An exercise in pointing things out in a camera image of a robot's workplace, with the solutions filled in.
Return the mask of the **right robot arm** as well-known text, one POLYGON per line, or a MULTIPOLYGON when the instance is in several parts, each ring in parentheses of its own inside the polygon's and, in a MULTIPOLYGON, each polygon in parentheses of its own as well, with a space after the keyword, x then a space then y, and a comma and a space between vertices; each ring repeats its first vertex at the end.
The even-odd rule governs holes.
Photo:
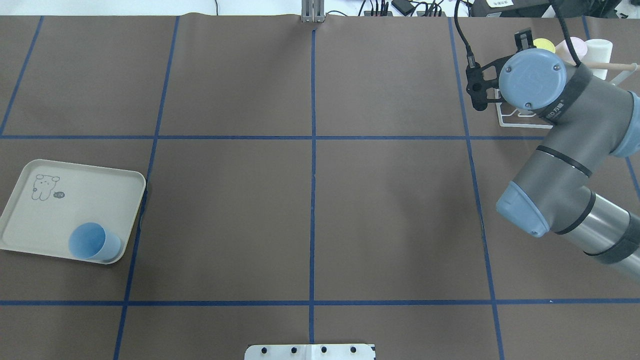
POLYGON ((639 280, 639 216, 609 201, 587 182, 606 157, 639 150, 639 96, 542 48, 527 48, 486 67, 467 57, 467 87, 477 111, 499 103, 533 112, 551 125, 496 203, 503 218, 539 238, 555 233, 602 265, 639 280))

